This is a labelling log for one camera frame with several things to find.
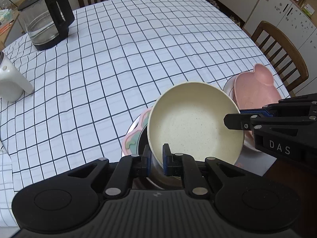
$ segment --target metal rivet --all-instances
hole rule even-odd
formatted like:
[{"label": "metal rivet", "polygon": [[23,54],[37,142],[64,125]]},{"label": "metal rivet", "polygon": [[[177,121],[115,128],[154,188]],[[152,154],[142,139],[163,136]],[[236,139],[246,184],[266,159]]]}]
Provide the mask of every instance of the metal rivet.
[{"label": "metal rivet", "polygon": [[204,187],[196,187],[192,190],[192,192],[196,195],[205,195],[208,193],[208,190]]},{"label": "metal rivet", "polygon": [[109,196],[115,196],[119,195],[121,193],[121,190],[119,188],[108,188],[106,191],[106,194]]}]

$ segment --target black base of carafe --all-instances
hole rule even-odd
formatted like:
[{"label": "black base of carafe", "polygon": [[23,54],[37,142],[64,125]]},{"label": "black base of carafe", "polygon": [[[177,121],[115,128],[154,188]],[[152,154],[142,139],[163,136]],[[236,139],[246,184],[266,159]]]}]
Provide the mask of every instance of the black base of carafe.
[{"label": "black base of carafe", "polygon": [[67,28],[67,31],[65,31],[65,34],[61,35],[59,34],[58,36],[56,36],[55,38],[53,38],[52,40],[48,41],[47,43],[45,44],[42,44],[42,45],[34,45],[35,48],[39,51],[42,51],[42,50],[46,50],[46,49],[50,49],[54,46],[56,46],[59,42],[61,42],[62,40],[64,40],[65,38],[67,38],[68,36],[68,31],[69,31],[69,28]]}]

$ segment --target pink plate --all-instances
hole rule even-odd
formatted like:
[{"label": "pink plate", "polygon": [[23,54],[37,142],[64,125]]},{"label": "pink plate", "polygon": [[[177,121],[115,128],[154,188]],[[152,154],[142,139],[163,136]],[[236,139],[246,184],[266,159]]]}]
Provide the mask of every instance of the pink plate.
[{"label": "pink plate", "polygon": [[262,108],[278,103],[281,96],[274,86],[274,78],[268,68],[256,64],[253,72],[243,72],[235,79],[234,102],[239,109]]}]

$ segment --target grid pattern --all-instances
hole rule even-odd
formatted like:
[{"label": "grid pattern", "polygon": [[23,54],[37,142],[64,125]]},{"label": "grid pattern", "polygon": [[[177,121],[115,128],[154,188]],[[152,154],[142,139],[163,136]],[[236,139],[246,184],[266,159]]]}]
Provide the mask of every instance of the grid pattern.
[{"label": "grid pattern", "polygon": [[24,35],[4,50],[34,93],[0,100],[0,139],[12,161],[8,178],[0,163],[0,226],[15,225],[13,192],[102,156],[118,161],[133,120],[175,84],[223,88],[262,63],[288,96],[253,41],[205,0],[109,0],[74,14],[57,46],[37,51]]}]

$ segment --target beige bowl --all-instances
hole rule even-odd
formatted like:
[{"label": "beige bowl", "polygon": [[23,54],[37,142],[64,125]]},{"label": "beige bowl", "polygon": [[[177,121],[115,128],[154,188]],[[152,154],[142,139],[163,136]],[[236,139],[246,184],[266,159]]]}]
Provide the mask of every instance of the beige bowl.
[{"label": "beige bowl", "polygon": [[147,136],[154,157],[163,167],[162,146],[172,153],[192,155],[204,161],[213,156],[234,164],[241,152],[244,132],[223,123],[228,113],[239,113],[223,91],[201,82],[175,85],[155,102],[148,120]]}]

